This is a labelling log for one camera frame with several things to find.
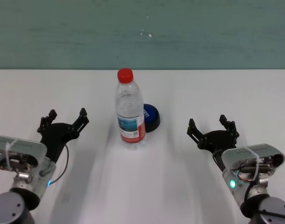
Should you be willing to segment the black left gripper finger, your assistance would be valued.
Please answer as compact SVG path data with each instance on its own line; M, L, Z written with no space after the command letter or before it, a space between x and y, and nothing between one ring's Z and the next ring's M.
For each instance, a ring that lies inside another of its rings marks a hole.
M71 126L71 135L72 138L78 138L81 131L85 128L85 126L89 123L89 119L87 117L87 112L85 108L82 108L79 112L79 117Z
M45 132L46 128L52 124L52 122L55 120L56 117L57 117L57 113L54 109L52 109L49 112L48 116L41 117L41 122L40 122L40 125L39 125L37 132L38 133Z

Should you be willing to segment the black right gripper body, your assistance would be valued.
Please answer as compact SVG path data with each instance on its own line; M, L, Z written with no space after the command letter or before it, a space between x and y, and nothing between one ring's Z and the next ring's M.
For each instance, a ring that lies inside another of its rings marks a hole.
M228 131L211 131L204 134L203 146L201 150L207 150L212 153L212 158L219 169L225 169L221 154L227 149L236 148L237 140L230 136Z

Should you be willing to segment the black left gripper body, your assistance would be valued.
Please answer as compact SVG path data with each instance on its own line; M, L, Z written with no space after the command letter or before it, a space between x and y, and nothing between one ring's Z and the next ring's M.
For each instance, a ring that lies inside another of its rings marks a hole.
M66 123L41 125L39 133L42 136L40 142L47 147L46 157L54 163L59 159L66 143L79 137L76 128Z

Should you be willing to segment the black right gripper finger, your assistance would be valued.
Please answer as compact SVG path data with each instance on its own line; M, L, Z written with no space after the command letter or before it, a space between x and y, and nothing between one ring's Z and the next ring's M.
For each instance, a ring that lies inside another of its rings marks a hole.
M189 120L187 134L192 138L192 140L197 144L197 146L203 146L204 135L197 129L193 119Z
M239 133L237 132L236 125L234 121L228 121L226 116L222 114L219 118L219 122L225 127L225 129L230 133L230 136L237 140Z

